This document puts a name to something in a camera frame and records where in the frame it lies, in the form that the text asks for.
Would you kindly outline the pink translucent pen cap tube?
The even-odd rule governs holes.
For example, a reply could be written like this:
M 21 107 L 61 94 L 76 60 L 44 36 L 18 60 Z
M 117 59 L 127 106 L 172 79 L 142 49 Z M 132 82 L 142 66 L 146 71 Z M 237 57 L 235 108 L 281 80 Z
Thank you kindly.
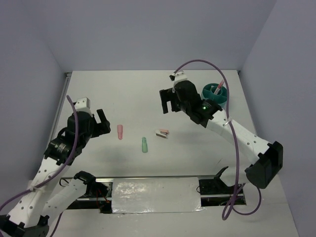
M 122 124 L 117 125 L 117 135 L 118 135 L 119 140 L 123 139 L 123 125 Z

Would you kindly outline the pink pen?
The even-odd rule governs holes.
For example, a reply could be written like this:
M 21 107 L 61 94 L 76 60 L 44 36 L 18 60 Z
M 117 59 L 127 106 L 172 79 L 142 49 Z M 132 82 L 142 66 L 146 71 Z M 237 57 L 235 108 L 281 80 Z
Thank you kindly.
M 214 94 L 218 94 L 219 93 L 219 91 L 221 90 L 221 88 L 222 88 L 222 86 L 223 86 L 223 84 L 225 83 L 225 81 L 224 80 L 222 80 L 219 84 L 218 84 L 218 86 L 216 87 L 216 89 L 215 89 L 215 91 L 214 91 Z

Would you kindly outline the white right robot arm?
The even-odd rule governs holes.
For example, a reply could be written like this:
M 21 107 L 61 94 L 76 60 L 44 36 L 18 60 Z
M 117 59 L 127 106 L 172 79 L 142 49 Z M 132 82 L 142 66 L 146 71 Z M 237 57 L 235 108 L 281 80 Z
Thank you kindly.
M 180 81 L 172 88 L 160 90 L 163 113 L 167 103 L 173 112 L 183 111 L 196 124 L 207 128 L 238 148 L 248 158 L 250 166 L 244 171 L 247 182 L 265 189 L 283 167 L 283 145 L 270 143 L 251 133 L 226 115 L 226 111 L 211 99 L 202 99 L 196 86 L 189 80 Z

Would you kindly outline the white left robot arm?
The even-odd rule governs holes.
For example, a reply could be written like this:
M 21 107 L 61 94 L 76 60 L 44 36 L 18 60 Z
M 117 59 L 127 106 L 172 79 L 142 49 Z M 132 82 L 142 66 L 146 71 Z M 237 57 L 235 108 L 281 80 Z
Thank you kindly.
M 110 122 L 98 109 L 100 122 L 90 110 L 76 110 L 68 117 L 67 126 L 51 140 L 33 181 L 6 215 L 0 217 L 0 230 L 11 237 L 45 237 L 49 225 L 81 196 L 104 198 L 111 188 L 86 171 L 74 175 L 60 192 L 51 195 L 65 171 L 73 164 L 91 138 L 110 133 Z

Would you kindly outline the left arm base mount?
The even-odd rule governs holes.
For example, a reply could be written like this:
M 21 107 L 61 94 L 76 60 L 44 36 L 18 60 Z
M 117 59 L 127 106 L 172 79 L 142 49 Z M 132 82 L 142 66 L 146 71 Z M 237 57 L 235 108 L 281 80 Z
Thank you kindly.
M 74 178 L 87 184 L 83 196 L 77 198 L 67 209 L 98 209 L 101 214 L 112 214 L 112 182 L 97 182 L 92 174 L 80 171 Z

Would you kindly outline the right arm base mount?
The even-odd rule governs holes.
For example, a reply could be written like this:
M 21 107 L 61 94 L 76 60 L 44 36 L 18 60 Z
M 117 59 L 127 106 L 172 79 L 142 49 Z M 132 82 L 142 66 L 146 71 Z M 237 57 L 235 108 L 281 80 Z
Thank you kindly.
M 233 196 L 234 186 L 227 186 L 220 177 L 228 167 L 222 168 L 213 178 L 199 178 L 196 191 L 200 194 L 201 206 L 225 206 Z

